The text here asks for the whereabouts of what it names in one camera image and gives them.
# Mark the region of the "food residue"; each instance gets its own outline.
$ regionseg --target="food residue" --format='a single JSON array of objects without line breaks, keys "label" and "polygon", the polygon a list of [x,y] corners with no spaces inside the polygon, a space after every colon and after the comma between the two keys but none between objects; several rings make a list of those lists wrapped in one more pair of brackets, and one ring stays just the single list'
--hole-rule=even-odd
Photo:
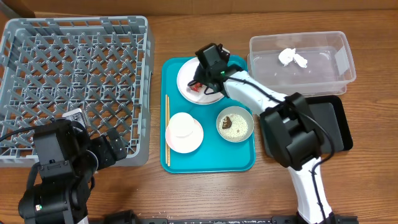
[{"label": "food residue", "polygon": [[200,89],[201,89],[202,87],[203,87],[203,84],[201,84],[201,83],[196,83],[196,84],[190,86],[189,88],[190,88],[191,90],[195,91],[195,92],[199,92]]},{"label": "food residue", "polygon": [[232,126],[232,121],[231,118],[229,118],[229,116],[226,116],[223,119],[223,129],[228,129]]}]

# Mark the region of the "sticker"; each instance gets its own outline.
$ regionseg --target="sticker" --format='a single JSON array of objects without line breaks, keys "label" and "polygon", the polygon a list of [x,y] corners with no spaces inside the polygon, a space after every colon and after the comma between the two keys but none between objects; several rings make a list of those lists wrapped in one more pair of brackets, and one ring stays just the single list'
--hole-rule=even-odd
[{"label": "sticker", "polygon": [[347,57],[347,52],[344,47],[342,47],[336,54],[336,64],[337,64],[337,69],[338,73],[340,75],[343,75],[348,69],[349,69],[349,63],[348,63],[348,57]]}]

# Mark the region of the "rice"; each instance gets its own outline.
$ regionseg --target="rice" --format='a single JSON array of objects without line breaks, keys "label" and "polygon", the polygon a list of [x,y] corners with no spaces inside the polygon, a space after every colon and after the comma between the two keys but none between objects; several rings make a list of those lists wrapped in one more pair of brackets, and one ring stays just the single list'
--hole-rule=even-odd
[{"label": "rice", "polygon": [[[232,125],[230,128],[223,129],[223,121],[227,116],[231,119]],[[248,132],[248,123],[239,114],[227,114],[219,122],[218,131],[229,141],[241,141]]]}]

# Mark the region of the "teal tray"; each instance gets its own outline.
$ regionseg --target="teal tray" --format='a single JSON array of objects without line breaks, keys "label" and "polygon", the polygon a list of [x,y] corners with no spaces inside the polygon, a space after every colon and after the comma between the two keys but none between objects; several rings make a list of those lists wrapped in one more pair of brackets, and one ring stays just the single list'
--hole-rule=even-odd
[{"label": "teal tray", "polygon": [[[218,114],[229,106],[241,106],[241,103],[224,97],[210,105],[196,105],[186,100],[178,91],[177,74],[182,65],[192,57],[171,58],[162,68],[162,109],[160,119],[160,163],[172,174],[203,172],[234,172],[250,169],[256,160],[254,133],[245,141],[232,143],[223,139],[217,131]],[[235,63],[247,70],[246,62],[236,55],[229,63]],[[186,112],[193,116],[203,127],[205,136],[200,147],[188,154],[170,150],[170,167],[165,161],[165,95],[170,97],[170,117],[175,113]]]}]

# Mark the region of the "plastic dish rack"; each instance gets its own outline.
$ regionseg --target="plastic dish rack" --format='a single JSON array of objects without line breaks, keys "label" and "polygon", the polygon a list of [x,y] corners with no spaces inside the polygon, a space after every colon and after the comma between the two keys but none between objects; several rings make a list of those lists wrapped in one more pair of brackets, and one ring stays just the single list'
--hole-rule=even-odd
[{"label": "plastic dish rack", "polygon": [[[149,157],[154,36],[142,16],[13,19],[0,44],[1,135],[81,108],[90,136],[117,128],[128,151],[117,166]],[[33,131],[0,144],[0,167],[38,162]]]}]

